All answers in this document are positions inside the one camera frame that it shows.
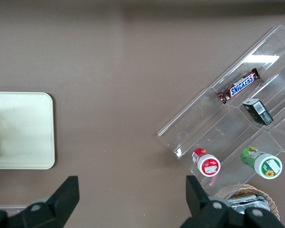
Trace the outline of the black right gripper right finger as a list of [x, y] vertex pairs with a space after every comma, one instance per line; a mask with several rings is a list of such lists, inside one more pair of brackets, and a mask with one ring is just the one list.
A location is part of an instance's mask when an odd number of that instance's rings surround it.
[[240, 214], [221, 200], [210, 200], [195, 176], [186, 177], [186, 201], [191, 212], [182, 228], [283, 228], [269, 211], [248, 208]]

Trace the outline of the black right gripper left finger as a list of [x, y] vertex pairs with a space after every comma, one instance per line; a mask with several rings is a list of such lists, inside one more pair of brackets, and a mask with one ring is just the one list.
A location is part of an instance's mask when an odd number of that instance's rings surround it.
[[0, 228], [62, 228], [79, 202], [77, 176], [69, 176], [45, 202], [29, 205], [8, 217], [0, 210]]

